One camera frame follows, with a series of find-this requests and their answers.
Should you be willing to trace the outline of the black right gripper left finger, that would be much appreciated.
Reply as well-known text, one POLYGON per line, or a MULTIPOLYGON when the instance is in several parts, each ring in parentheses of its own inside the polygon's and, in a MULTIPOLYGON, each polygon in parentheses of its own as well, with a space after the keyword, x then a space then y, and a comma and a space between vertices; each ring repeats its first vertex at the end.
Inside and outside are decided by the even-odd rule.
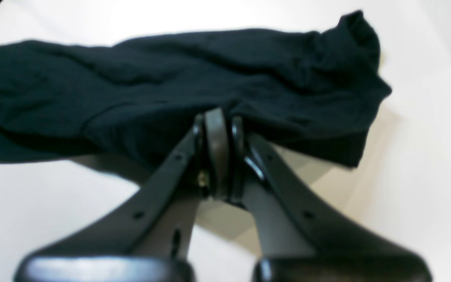
POLYGON ((222 109, 199 114, 143 187, 79 232, 31 253, 16 282, 195 282, 187 262, 204 188, 226 199, 227 122, 222 109))

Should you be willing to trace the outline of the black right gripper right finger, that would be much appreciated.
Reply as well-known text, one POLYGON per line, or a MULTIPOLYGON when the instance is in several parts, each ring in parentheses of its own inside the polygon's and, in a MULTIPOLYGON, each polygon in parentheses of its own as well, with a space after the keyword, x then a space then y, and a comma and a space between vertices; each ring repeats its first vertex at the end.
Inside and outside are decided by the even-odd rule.
POLYGON ((331 207, 240 117, 231 137, 231 199, 252 214, 261 243, 253 282, 433 281, 422 257, 331 207))

